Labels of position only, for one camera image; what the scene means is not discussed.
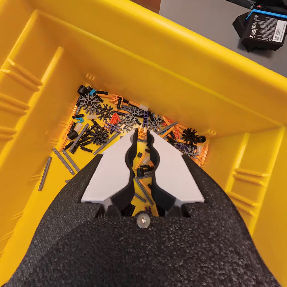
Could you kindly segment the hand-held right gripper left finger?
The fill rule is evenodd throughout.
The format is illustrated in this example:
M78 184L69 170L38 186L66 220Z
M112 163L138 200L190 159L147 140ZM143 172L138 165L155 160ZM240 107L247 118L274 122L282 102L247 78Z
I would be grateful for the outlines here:
M81 198L82 203L111 205L122 212L131 203L135 188L132 170L137 155L138 129L135 128L107 148Z

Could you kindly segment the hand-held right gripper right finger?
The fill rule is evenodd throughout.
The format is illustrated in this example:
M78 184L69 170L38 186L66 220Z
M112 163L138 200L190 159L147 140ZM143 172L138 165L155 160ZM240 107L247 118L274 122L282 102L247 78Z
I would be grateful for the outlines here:
M153 131L147 131L147 140L154 164L151 194L159 214L166 215L174 206L204 203L188 166L193 161Z

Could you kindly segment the pile of black orange pieces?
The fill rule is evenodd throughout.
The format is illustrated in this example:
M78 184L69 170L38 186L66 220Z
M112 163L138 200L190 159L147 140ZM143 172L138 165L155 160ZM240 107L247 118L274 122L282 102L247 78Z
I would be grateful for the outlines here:
M151 112L148 107L128 101L122 96L108 94L107 91L96 91L90 86L81 85L77 92L80 96L75 106L76 112L64 134L68 143L64 142L60 150L53 149L55 155L72 175L80 169L69 156L69 152L74 154L77 149L81 149L96 156L95 167L88 174L87 183L80 182L80 194L76 196L76 203L82 203L81 198L99 164L100 155L128 132L138 127L155 132L187 155L193 163L202 163L201 151L206 152L207 146L203 146L206 136L198 134L195 129L168 120L165 116ZM138 198L143 203L149 203L150 206L156 205L151 194L154 164L150 160L148 140L138 139L137 155L134 158L132 170L135 174L133 199ZM116 214L131 216L135 206L130 203L120 212L116 206L111 205L106 213L113 208Z

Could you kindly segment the yellow plastic bin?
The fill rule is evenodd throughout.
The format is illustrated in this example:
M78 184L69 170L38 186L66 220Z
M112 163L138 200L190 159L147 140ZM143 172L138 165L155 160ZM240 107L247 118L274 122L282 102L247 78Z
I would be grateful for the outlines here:
M80 85L205 135L205 203L76 203ZM130 1L1 1L1 286L286 286L286 78Z

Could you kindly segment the black battery blue stripe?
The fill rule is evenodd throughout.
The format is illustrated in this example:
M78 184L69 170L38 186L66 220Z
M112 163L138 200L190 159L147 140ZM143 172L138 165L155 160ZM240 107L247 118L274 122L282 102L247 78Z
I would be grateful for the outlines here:
M287 29L286 1L234 2L249 9L232 24L247 52L254 49L276 51L284 45Z

